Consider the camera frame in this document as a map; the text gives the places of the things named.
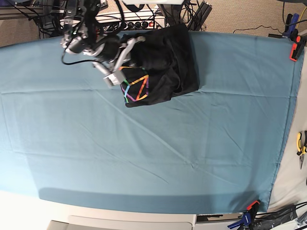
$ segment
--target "black cable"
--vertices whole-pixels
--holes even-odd
[[[181,17],[181,12],[183,10],[183,7],[185,9],[184,13],[183,13],[183,17]],[[184,24],[188,24],[191,20],[192,20],[192,17],[191,17],[191,14],[190,12],[188,11],[188,6],[186,4],[183,5],[183,7],[181,8],[180,12],[179,12],[179,21],[180,22],[183,22]],[[187,15],[187,21],[185,22],[184,21],[184,17]]]
[[[303,230],[303,229],[307,229],[307,225],[306,226],[302,226],[302,227],[300,227],[299,229],[296,229],[296,230]]]
[[[286,24],[286,22],[284,21],[284,2],[283,2],[283,23],[284,23],[284,25],[290,26],[290,25],[296,25],[296,24],[303,23],[303,22],[307,22],[307,19],[300,20],[300,21],[298,21],[296,23],[292,23],[292,24]]]
[[[258,27],[256,27],[256,28],[236,29],[236,30],[234,30],[232,33],[234,34],[236,31],[244,31],[244,30],[257,30],[257,29],[259,29],[260,27],[271,28],[272,30],[277,30],[280,34],[282,34],[282,32],[280,32],[279,29],[275,29],[275,28],[273,28],[273,27],[271,27],[271,26],[264,26],[264,25],[260,25],[260,26],[258,26]]]
[[[98,15],[97,17],[108,17],[108,18],[114,18],[114,19],[118,19],[118,21],[120,22],[120,18],[118,17],[114,17],[114,16],[111,16],[111,15]]]
[[[193,4],[190,2],[187,2],[187,10],[191,15],[191,21],[190,21],[190,25],[188,27],[189,30],[195,30],[197,28],[198,25],[200,25],[200,18],[198,16],[198,14],[194,11],[193,8]]]
[[[56,27],[58,28],[59,34],[63,35],[62,29],[64,28],[64,26],[61,26],[59,15],[57,13],[54,15],[54,23],[55,23]]]
[[[299,208],[301,208],[301,207],[304,207],[304,206],[306,206],[307,205],[307,202],[303,202],[303,203],[300,203],[300,204],[297,204],[297,205],[295,205],[295,210],[298,210]],[[259,215],[269,215],[269,214],[278,214],[278,213],[280,213],[280,212],[284,212],[285,210],[280,210],[280,211],[276,211],[276,212],[268,212],[268,213],[261,213],[261,214],[256,214],[256,216],[259,216]],[[255,219],[260,219],[260,220],[275,220],[275,219],[278,219],[278,218],[280,218],[280,217],[283,217],[283,216],[285,216],[285,215],[288,215],[288,214],[290,214],[290,213],[292,213],[293,212],[293,210],[290,210],[289,212],[286,212],[286,213],[284,213],[284,214],[282,214],[282,215],[279,215],[279,216],[277,216],[277,217],[275,217],[275,218],[255,218]]]
[[[190,30],[190,28],[191,28],[191,23],[192,23],[192,21],[194,20],[194,14],[193,14],[193,12],[191,11],[191,9],[190,9],[188,3],[185,5],[185,7],[186,7],[186,10],[188,11],[188,13],[189,13],[189,15],[190,15],[190,22],[189,22],[190,25],[188,25],[188,29]]]
[[[143,20],[143,21],[148,21],[148,20],[150,20],[153,16],[156,16],[157,13],[158,13],[159,11],[160,11],[160,9],[157,9],[156,12],[154,13],[154,15],[150,16],[149,18],[147,18],[147,19],[145,19],[145,20]]]
[[[192,9],[190,9],[190,10],[193,12],[192,20],[194,21],[194,28],[192,30],[196,30],[197,27],[202,26],[201,17],[199,17],[199,15],[194,11],[193,5],[195,5],[195,4],[189,2],[189,5],[192,7]]]
[[[140,18],[139,15],[138,15],[136,12],[134,12],[134,14],[135,14],[136,16],[138,16],[138,18],[142,21],[142,18]]]
[[[169,16],[170,16],[170,18],[171,19],[173,19],[173,22],[175,23],[175,25],[177,24],[176,23],[176,20],[175,20],[175,18],[174,18],[174,16],[173,15],[171,15],[169,12],[167,12],[167,10],[165,9],[165,7],[164,7],[164,5],[163,4],[161,4],[161,7],[162,7],[162,9],[164,10],[164,12],[166,12]]]
[[[199,12],[201,14],[201,18],[200,18],[200,22],[199,22],[199,26],[201,27],[202,26],[202,24],[201,24],[201,20],[202,20],[201,6],[200,6],[200,3],[198,2],[198,0],[196,0],[196,2],[197,2],[197,5],[198,5]]]
[[[52,5],[45,5],[45,4],[33,4],[34,6],[52,6]],[[56,8],[60,8],[60,9],[63,9],[63,10],[66,10],[66,8],[62,7],[62,6],[52,6],[52,7],[56,7]]]
[[[117,5],[119,12],[120,12],[120,17],[121,17],[120,21],[121,21],[121,23],[125,23],[125,15],[124,15],[123,8],[120,5],[120,2],[119,2],[119,0],[114,0],[114,1]],[[118,29],[116,29],[112,32],[106,32],[106,34],[107,35],[117,35],[120,31],[121,31],[121,27],[119,26]]]
[[[146,4],[146,6],[147,6],[148,9],[152,12],[152,14],[153,14],[153,24],[155,24],[154,12],[153,12],[153,10],[150,8],[150,6],[149,6],[148,4]]]
[[[39,26],[38,26],[37,28],[38,28],[38,39],[40,40],[40,39],[41,39],[41,36],[40,36]]]
[[[27,6],[23,6],[23,7],[25,7],[27,10],[29,10],[29,11],[31,11],[31,12],[37,14],[37,16],[35,16],[35,17],[37,17],[37,18],[43,18],[43,17],[46,17],[46,16],[48,16],[48,15],[51,14],[51,13],[48,13],[48,14],[45,14],[45,15],[39,15],[39,14],[36,12],[36,10],[31,9],[31,8],[28,8]]]
[[[158,28],[158,26],[160,26],[161,28],[163,28],[162,25],[160,25],[158,22],[155,22],[155,23],[157,23],[157,28]]]
[[[16,10],[18,10],[23,16],[25,16],[26,18],[30,19],[31,17],[25,13],[25,12],[22,12],[20,9],[18,9],[16,6],[14,6],[10,1],[8,0],[5,0],[8,4],[10,4],[11,6],[13,6]]]
[[[43,34],[49,35],[51,37],[51,34],[48,34],[47,32],[42,31],[42,28],[39,29],[40,32],[42,32]]]

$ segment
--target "yellow handled pliers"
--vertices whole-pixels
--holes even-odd
[[[302,132],[298,132],[297,139],[296,139],[296,146],[297,146],[297,155],[299,156],[299,167],[302,169],[304,156],[307,150],[307,131],[305,131],[305,141],[302,148]]]

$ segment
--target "blue fabric sheet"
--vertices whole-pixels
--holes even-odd
[[[266,211],[303,63],[286,39],[191,33],[201,88],[126,108],[60,39],[0,49],[0,189],[150,213]],[[67,55],[67,61],[83,55]]]

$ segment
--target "power strip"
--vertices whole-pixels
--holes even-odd
[[[155,15],[155,17],[153,17],[153,13],[157,10],[158,9],[153,9],[153,12],[150,10],[141,10],[136,13],[124,11],[125,25],[123,26],[123,30],[152,30],[164,28],[166,25],[165,17],[161,15]],[[119,26],[122,25],[119,20],[119,12],[99,13],[96,19],[100,23],[118,22]]]

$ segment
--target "black cloth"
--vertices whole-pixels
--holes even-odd
[[[141,68],[124,68],[123,73],[128,83],[149,75],[147,86],[142,83],[129,86],[126,97],[127,107],[152,105],[171,100],[172,97],[198,90],[199,80],[196,75],[191,51],[188,29],[179,24],[144,34],[145,41],[137,43],[131,50],[131,62]],[[127,83],[122,83],[123,93]],[[142,100],[133,101],[137,95],[147,93]]]

